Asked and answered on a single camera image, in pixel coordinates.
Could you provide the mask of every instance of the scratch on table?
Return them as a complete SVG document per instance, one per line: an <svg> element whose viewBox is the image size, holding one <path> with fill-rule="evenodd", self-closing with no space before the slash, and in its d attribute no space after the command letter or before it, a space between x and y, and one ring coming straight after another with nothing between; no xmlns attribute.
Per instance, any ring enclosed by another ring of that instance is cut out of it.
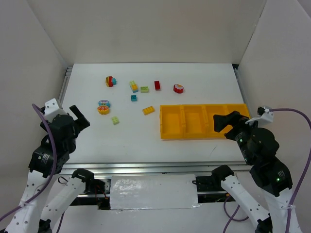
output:
<svg viewBox="0 0 311 233"><path fill-rule="evenodd" d="M210 156L212 155L213 151L214 151L217 147L218 147L218 145L214 147L214 149L212 150L212 152L209 154L208 157L210 157Z"/></svg>

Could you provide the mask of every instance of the yellow tray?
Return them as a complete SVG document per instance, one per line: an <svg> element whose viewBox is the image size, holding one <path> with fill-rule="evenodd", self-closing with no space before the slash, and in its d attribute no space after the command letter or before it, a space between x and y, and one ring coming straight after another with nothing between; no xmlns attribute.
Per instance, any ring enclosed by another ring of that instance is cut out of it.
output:
<svg viewBox="0 0 311 233"><path fill-rule="evenodd" d="M232 127L215 132L213 115L227 115L233 111L249 117L246 104L160 105L161 138L224 138L224 133Z"/></svg>

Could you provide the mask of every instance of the multicolored toy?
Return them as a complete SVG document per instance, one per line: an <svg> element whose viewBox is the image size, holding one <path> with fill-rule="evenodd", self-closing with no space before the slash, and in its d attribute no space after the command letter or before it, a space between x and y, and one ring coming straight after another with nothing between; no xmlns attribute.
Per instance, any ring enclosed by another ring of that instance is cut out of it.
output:
<svg viewBox="0 0 311 233"><path fill-rule="evenodd" d="M116 125L116 124L119 124L120 122L119 122L119 119L116 117L116 116L113 116L112 118L111 118L111 120L112 120L112 124L113 125Z"/></svg>
<svg viewBox="0 0 311 233"><path fill-rule="evenodd" d="M132 102L136 102L137 101L137 96L136 95L132 95L131 96L131 101Z"/></svg>
<svg viewBox="0 0 311 233"><path fill-rule="evenodd" d="M105 105L102 105L102 106L99 106L97 108L98 112L102 115L106 115L109 113L109 107L108 106L105 106Z"/></svg>
<svg viewBox="0 0 311 233"><path fill-rule="evenodd" d="M108 108L110 108L110 103L107 100L100 100L100 101L98 101L98 105L99 106L105 105L105 106L108 106Z"/></svg>
<svg viewBox="0 0 311 233"><path fill-rule="evenodd" d="M155 81L155 90L156 90L156 91L161 90L160 81Z"/></svg>
<svg viewBox="0 0 311 233"><path fill-rule="evenodd" d="M117 81L115 78L113 78L112 76L106 77L106 85L108 87L112 87L113 85L116 85L116 84L117 84Z"/></svg>
<svg viewBox="0 0 311 233"><path fill-rule="evenodd" d="M133 93L138 92L138 87L135 81L130 81L130 87L133 91Z"/></svg>
<svg viewBox="0 0 311 233"><path fill-rule="evenodd" d="M149 87L147 87L147 86L141 86L141 87L140 87L140 92L141 92L141 93L147 93L147 92L149 92Z"/></svg>
<svg viewBox="0 0 311 233"><path fill-rule="evenodd" d="M150 113L153 113L154 111L155 111L155 109L154 109L153 106L150 106L150 107L148 107L148 108L144 108L144 109L142 110L142 112L144 113L144 115L148 115L148 114L150 114Z"/></svg>
<svg viewBox="0 0 311 233"><path fill-rule="evenodd" d="M182 85L175 84L173 87L173 91L178 93L178 94L181 94L184 91L184 87Z"/></svg>

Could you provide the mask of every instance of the lime green block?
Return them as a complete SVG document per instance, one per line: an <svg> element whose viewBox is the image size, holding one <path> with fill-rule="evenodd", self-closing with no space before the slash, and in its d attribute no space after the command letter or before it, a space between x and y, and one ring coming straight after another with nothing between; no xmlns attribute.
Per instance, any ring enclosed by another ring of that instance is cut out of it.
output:
<svg viewBox="0 0 311 233"><path fill-rule="evenodd" d="M149 92L149 88L147 86L141 86L140 87L140 92L141 93L147 93L147 92Z"/></svg>
<svg viewBox="0 0 311 233"><path fill-rule="evenodd" d="M111 118L111 120L112 120L112 123L113 123L114 125L120 123L120 122L119 122L119 119L118 119L116 116L113 116L113 117Z"/></svg>

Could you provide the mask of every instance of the blue block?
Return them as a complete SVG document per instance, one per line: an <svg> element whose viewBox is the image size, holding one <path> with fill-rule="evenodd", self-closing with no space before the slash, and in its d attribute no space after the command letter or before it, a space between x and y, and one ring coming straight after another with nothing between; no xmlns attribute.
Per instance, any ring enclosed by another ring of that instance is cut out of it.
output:
<svg viewBox="0 0 311 233"><path fill-rule="evenodd" d="M131 96L131 101L132 101L132 102L137 101L137 97L136 97L136 95Z"/></svg>

